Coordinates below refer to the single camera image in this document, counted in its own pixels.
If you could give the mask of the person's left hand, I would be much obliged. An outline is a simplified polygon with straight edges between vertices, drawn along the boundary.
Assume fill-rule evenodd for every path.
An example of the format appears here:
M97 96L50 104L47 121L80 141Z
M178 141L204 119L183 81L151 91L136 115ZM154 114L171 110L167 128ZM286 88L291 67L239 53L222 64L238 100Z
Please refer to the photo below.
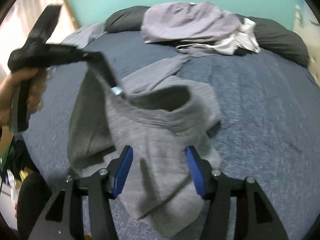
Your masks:
M42 108L47 80L46 69L23 68L11 72L1 83L1 126L9 125L11 101L16 87L22 81L31 81L27 109L30 113L36 113Z

